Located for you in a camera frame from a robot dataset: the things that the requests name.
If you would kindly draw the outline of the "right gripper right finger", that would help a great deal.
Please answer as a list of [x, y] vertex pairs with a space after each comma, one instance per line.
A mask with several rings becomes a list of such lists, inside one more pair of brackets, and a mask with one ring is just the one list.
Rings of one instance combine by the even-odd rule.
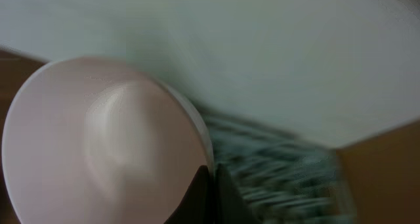
[[261, 224], [247, 207], [223, 164], [219, 164], [215, 172], [215, 194], [216, 224]]

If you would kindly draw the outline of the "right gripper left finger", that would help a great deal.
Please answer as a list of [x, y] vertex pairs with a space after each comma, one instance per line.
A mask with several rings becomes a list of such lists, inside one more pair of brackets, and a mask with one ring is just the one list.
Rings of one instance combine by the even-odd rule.
[[180, 204], [165, 224], [212, 224], [213, 179], [207, 166], [200, 166]]

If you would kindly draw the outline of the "pink white bowl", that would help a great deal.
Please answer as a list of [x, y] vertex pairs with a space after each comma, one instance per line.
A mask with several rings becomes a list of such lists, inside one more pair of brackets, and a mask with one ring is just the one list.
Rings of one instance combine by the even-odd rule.
[[50, 62], [15, 95], [2, 166], [21, 223], [163, 223], [213, 167], [193, 105], [122, 61]]

